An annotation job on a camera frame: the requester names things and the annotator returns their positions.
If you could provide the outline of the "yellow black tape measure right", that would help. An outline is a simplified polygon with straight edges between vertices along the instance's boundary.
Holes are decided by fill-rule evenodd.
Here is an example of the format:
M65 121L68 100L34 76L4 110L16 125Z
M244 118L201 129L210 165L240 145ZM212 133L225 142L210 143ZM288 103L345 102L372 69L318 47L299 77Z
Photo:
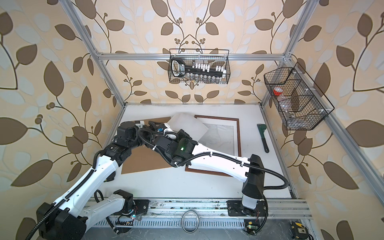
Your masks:
M299 222L291 222L293 240L307 240L310 236L308 229Z

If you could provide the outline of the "red capped clear container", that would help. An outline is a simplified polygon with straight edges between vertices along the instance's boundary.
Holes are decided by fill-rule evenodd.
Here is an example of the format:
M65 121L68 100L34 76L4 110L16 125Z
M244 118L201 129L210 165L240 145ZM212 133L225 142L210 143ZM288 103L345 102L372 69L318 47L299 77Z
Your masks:
M273 89L273 94L275 97L283 97L284 96L284 90L280 87L275 87Z

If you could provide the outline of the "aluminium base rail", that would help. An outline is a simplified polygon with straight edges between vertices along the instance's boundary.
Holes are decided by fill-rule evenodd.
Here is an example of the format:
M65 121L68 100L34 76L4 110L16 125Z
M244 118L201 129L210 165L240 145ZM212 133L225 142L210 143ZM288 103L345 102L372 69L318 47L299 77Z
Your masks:
M132 219L114 213L110 221L118 228L181 228L226 229L244 228L250 222L261 224L267 220L310 220L312 214L305 200L268 199L267 208L258 207L250 214L242 213L240 199L191 199L191 198L134 198L138 207ZM98 202L90 198L86 209ZM102 219L92 227L107 226Z

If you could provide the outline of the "black socket set holder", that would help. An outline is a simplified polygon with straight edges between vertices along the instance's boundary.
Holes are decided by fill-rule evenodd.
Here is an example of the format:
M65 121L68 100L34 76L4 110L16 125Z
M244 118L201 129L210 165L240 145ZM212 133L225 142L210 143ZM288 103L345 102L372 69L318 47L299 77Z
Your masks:
M196 61L187 62L181 58L171 58L169 62L168 73L175 78L189 79L192 76L208 76L215 78L226 78L227 70L221 69L219 66L211 66L209 64L201 64Z

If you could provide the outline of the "mountain landscape photo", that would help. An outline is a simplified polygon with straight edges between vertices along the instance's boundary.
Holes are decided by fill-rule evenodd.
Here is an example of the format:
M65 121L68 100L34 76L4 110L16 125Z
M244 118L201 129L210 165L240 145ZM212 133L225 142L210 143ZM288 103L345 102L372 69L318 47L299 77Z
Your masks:
M184 130L194 141L197 142L209 130L206 125L189 113L177 113L171 117L167 124L175 132Z

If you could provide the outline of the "brown cardboard backing board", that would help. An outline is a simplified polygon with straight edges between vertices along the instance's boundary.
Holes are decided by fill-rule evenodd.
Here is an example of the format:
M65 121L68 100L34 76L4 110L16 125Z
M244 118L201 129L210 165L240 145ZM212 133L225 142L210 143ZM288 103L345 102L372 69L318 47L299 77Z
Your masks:
M132 154L122 165L122 174L171 168L161 155L145 145L132 150Z

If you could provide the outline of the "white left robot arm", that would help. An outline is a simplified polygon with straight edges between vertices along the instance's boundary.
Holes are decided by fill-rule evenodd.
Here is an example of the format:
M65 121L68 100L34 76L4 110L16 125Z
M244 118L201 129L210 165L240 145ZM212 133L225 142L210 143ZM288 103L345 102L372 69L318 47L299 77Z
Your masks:
M38 222L26 238L30 240L39 233L45 240L80 240L93 225L114 213L134 219L138 207L133 195L123 190L115 191L89 209L85 205L131 155L132 149L141 145L139 127L134 122L122 123L113 141L95 154L86 174L54 203L44 203L38 208Z

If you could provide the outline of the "aluminium cage frame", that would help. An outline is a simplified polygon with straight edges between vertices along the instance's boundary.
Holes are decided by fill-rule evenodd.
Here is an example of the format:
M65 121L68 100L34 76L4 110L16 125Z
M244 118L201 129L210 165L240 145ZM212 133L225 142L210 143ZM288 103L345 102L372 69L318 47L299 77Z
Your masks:
M283 54L229 54L227 57L230 61L279 61L281 64L292 67L295 63L292 60L292 53L296 47L296 40L299 33L303 30L305 25L309 22L310 17L315 11L317 1L309 1L304 8L303 14L300 17L297 28L294 30L292 38L289 41L287 49ZM80 16L77 14L74 3L72 1L60 1L62 8L66 12L68 18L74 25L76 31L79 33L87 51L96 62L97 67L100 69L102 75L107 81L107 85L111 87L112 92L117 94L118 103L125 107L127 104L123 100L118 87L114 83L111 74L108 72L106 65L107 60L123 60L123 61L154 61L154 60L166 60L169 58L169 54L116 54L116 53L100 53L95 47L92 39L88 35L88 32L81 21ZM346 127L337 118L336 113L329 113L325 118L325 123L337 138L343 149L351 158L352 162L359 169L361 175L364 177L366 183L376 195L378 200L382 203L384 201L384 179L379 171L375 168L372 162L364 151L358 146L349 134Z

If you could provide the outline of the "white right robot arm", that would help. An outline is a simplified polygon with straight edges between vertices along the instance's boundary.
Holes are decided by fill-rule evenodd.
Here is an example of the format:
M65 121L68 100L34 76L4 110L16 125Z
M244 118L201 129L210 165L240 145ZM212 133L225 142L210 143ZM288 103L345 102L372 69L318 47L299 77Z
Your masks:
M184 130L173 132L166 124L158 129L144 127L139 130L139 137L174 168L206 167L242 182L243 214L250 214L258 207L267 208L265 190L283 190L289 186L283 175L264 168L259 156L244 158L217 152L193 140Z

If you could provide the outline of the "yellow black tape measure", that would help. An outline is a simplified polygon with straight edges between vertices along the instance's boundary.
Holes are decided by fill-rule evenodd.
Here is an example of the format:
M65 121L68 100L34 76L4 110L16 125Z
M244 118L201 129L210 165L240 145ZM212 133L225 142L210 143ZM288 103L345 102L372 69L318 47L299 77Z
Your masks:
M116 172L111 173L105 180L105 182L111 182L115 179Z
M293 240L307 240L310 236L308 229L299 222L291 222Z

